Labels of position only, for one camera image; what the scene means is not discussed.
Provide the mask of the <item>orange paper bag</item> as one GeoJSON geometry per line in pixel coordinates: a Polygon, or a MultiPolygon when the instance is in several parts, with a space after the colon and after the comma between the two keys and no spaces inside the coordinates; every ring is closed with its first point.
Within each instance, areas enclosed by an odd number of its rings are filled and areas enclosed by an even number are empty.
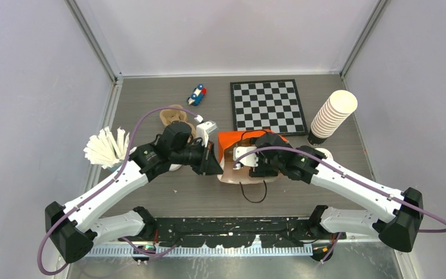
{"type": "Polygon", "coordinates": [[[267,184],[277,180],[280,175],[259,153],[241,159],[237,167],[233,164],[245,153],[267,146],[289,147],[290,144],[285,137],[269,129],[218,133],[218,161],[224,172],[217,177],[222,183],[239,185],[244,199],[250,203],[263,202],[268,193],[267,184]],[[264,184],[264,196],[252,201],[246,196],[243,186],[260,183],[264,184]]]}

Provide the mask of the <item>white plastic cup lid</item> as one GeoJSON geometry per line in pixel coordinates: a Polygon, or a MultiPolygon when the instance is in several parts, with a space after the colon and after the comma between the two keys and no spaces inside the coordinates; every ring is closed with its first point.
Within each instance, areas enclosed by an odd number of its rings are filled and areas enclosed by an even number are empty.
{"type": "Polygon", "coordinates": [[[333,159],[333,155],[331,151],[329,151],[326,148],[316,148],[317,151],[322,152],[325,155],[325,158],[327,159],[333,159]]]}

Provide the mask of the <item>stack of white paper cups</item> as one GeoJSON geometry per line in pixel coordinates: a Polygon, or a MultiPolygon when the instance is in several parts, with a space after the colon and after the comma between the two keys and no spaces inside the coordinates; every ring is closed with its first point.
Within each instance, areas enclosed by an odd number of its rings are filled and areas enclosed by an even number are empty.
{"type": "Polygon", "coordinates": [[[323,144],[358,107],[355,95],[346,90],[334,91],[311,123],[308,142],[323,144]]]}

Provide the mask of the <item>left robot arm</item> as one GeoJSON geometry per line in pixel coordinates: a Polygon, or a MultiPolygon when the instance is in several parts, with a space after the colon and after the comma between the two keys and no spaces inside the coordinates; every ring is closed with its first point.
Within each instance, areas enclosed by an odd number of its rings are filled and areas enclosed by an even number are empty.
{"type": "Polygon", "coordinates": [[[215,122],[206,121],[196,126],[196,138],[192,138],[189,124],[175,121],[154,141],[136,147],[124,167],[88,192],[65,205],[49,204],[45,209],[46,231],[64,261],[74,263],[94,246],[121,237],[152,240],[157,223],[144,207],[113,217],[104,218],[103,214],[175,164],[190,166],[198,175],[222,174],[214,144],[209,140],[216,130],[215,122]]]}

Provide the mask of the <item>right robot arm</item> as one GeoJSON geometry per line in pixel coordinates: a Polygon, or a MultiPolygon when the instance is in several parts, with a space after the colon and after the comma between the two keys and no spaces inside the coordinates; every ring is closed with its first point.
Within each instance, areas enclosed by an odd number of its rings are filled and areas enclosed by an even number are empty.
{"type": "Polygon", "coordinates": [[[257,168],[267,174],[282,174],[333,191],[361,210],[341,210],[318,205],[308,219],[308,232],[315,238],[335,233],[378,237],[400,252],[411,252],[423,213],[422,194],[408,188],[401,191],[378,184],[339,165],[325,153],[303,145],[293,148],[281,136],[265,133],[250,141],[256,148],[257,168]]]}

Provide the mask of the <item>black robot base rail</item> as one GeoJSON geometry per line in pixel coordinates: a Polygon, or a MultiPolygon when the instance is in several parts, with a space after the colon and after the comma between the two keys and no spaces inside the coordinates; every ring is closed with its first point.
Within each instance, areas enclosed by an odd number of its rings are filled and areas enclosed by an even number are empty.
{"type": "Polygon", "coordinates": [[[319,240],[332,242],[337,234],[314,232],[306,217],[158,217],[147,233],[128,236],[170,248],[294,248],[319,240]]]}

